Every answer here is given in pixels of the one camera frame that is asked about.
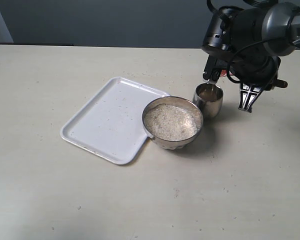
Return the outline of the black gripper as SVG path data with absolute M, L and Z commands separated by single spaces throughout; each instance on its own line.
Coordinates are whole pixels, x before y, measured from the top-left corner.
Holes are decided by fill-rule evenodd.
M 263 93 L 263 87 L 272 87 L 278 79 L 281 59 L 278 56 L 242 55 L 227 53 L 226 76 L 239 86 L 238 109 L 252 112 L 252 106 Z

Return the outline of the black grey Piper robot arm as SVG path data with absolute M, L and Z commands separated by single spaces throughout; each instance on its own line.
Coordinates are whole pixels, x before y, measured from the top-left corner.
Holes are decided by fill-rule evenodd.
M 277 0 L 248 1 L 249 9 L 206 5 L 212 13 L 202 42 L 208 54 L 203 79 L 221 73 L 240 86 L 239 109 L 250 112 L 262 92 L 286 88 L 278 78 L 281 57 L 300 50 L 300 7 Z

